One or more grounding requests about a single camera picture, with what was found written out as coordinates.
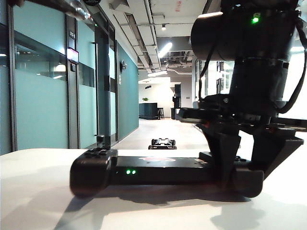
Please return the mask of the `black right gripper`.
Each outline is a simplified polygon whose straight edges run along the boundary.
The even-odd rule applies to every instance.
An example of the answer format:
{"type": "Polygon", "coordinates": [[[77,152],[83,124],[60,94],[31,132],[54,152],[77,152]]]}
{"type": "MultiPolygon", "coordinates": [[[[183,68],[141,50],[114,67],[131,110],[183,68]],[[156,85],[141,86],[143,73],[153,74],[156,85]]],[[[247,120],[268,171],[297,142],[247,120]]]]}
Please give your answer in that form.
{"type": "MultiPolygon", "coordinates": [[[[203,153],[203,160],[214,167],[213,177],[222,189],[227,187],[233,170],[241,141],[239,130],[248,134],[257,134],[268,128],[290,128],[299,132],[307,130],[306,120],[279,118],[275,104],[260,97],[216,94],[196,104],[197,108],[181,108],[179,120],[200,124],[205,129],[203,133],[210,152],[203,153]],[[234,130],[222,131],[224,128],[234,130]]],[[[295,133],[260,133],[253,138],[253,169],[262,170],[264,179],[304,144],[295,133]]]]}

